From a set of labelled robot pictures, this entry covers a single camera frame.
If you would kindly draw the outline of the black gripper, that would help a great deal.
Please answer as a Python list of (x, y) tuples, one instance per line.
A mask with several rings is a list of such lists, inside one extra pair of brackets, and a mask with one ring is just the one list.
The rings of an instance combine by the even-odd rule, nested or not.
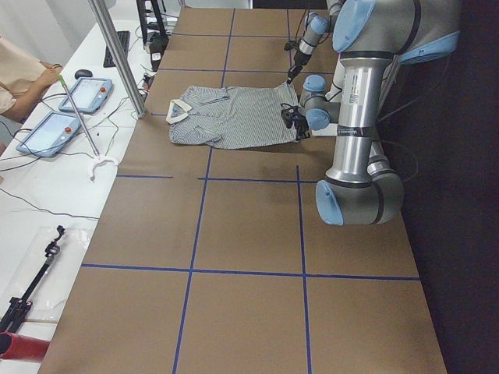
[(293, 57), (293, 63), (287, 73), (286, 83), (291, 84), (292, 81), (300, 74), (301, 69), (308, 64), (312, 55), (312, 45), (305, 40), (288, 41), (284, 46), (285, 51), (295, 50), (296, 53)]
[(296, 141), (310, 138), (310, 128), (304, 115), (299, 113), (299, 107), (281, 103), (281, 118), (287, 129), (296, 131)]

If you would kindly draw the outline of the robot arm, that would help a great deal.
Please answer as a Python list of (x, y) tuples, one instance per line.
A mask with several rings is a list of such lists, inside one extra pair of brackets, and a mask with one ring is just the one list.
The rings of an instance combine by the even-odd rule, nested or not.
[(377, 135), (384, 98), (400, 65), (428, 62), (457, 47), (459, 1), (330, 1), (329, 16), (311, 14), (288, 71), (293, 80), (322, 36), (331, 34), (342, 78), (327, 85), (308, 76), (299, 103), (281, 116), (297, 138), (336, 125), (334, 158), (316, 186), (317, 210), (332, 225), (383, 224), (402, 206), (402, 180), (391, 168)]
[(288, 70), (286, 83), (292, 81), (301, 73), (308, 64), (316, 47), (326, 40), (326, 36), (331, 35), (339, 13), (342, 10), (345, 1), (326, 1), (328, 18), (318, 15), (316, 12), (309, 12), (303, 17), (304, 34), (298, 40), (289, 40), (285, 46), (285, 51), (295, 51), (293, 62)]

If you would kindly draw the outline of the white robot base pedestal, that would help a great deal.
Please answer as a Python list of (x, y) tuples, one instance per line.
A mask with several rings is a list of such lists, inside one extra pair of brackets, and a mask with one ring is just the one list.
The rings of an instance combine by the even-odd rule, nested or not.
[[(334, 70), (334, 75), (331, 83), (331, 88), (325, 94), (325, 97), (329, 102), (340, 103), (342, 100), (342, 89), (345, 81), (345, 67), (337, 60), (337, 64)], [(313, 136), (336, 136), (337, 135), (338, 121), (334, 120), (330, 122), (328, 127), (320, 130), (313, 130)]]

